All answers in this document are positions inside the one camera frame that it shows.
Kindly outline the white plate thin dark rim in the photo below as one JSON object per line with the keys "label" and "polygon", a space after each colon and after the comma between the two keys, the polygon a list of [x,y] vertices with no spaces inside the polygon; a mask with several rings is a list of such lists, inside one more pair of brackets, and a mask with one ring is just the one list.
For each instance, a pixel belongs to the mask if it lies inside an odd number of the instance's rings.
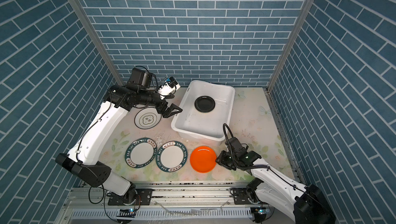
{"label": "white plate thin dark rim", "polygon": [[142,130],[148,130],[157,126],[162,119],[161,114],[159,114],[154,107],[147,107],[139,111],[135,116],[134,123],[136,127]]}

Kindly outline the black plate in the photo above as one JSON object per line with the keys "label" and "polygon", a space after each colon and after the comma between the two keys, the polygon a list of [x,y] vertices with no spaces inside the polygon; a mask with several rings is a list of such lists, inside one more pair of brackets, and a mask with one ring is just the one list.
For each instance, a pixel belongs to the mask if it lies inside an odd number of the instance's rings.
{"label": "black plate", "polygon": [[216,102],[210,96],[200,96],[195,100],[194,106],[201,113],[209,113],[216,107]]}

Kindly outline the orange plate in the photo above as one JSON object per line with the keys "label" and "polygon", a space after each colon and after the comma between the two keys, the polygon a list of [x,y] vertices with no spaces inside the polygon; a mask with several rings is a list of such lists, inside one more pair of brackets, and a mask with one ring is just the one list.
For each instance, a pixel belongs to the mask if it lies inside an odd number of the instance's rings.
{"label": "orange plate", "polygon": [[193,150],[190,156],[190,165],[199,173],[208,173],[215,168],[216,158],[217,155],[212,148],[199,146]]}

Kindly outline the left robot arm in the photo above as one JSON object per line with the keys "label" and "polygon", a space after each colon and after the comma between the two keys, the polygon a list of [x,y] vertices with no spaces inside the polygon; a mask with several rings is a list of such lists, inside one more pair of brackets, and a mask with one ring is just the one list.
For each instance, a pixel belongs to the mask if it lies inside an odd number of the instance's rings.
{"label": "left robot arm", "polygon": [[91,125],[69,152],[56,157],[56,163],[91,187],[101,186],[131,203],[137,193],[135,185],[101,163],[100,154],[118,123],[137,105],[153,107],[163,118],[181,113],[180,107],[167,102],[179,88],[174,77],[159,86],[155,74],[143,66],[135,67],[125,85],[107,90]]}

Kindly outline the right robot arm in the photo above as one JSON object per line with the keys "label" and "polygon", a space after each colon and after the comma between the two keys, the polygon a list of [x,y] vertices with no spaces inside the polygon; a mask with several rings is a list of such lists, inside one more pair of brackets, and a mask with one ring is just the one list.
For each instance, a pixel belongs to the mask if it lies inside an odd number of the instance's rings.
{"label": "right robot arm", "polygon": [[228,170],[247,172],[254,179],[242,189],[242,197],[252,204],[268,204],[296,224],[334,224],[336,216],[323,192],[306,186],[273,169],[261,155],[245,147],[222,151],[216,163]]}

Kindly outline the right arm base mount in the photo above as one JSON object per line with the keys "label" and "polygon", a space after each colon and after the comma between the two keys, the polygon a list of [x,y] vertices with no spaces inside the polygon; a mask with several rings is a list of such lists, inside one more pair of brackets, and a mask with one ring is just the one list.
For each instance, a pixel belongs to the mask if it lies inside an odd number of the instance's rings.
{"label": "right arm base mount", "polygon": [[229,189],[229,193],[231,194],[235,205],[268,205],[268,203],[260,201],[256,196],[253,196],[253,194],[246,188],[232,187]]}

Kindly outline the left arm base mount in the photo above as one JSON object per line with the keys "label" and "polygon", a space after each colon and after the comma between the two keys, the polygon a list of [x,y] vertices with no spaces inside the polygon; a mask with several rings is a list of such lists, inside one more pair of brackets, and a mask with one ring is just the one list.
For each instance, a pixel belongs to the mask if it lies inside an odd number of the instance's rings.
{"label": "left arm base mount", "polygon": [[150,204],[152,193],[152,189],[143,188],[129,190],[123,196],[119,196],[115,193],[107,193],[106,197],[109,197],[108,205],[110,206],[142,206]]}

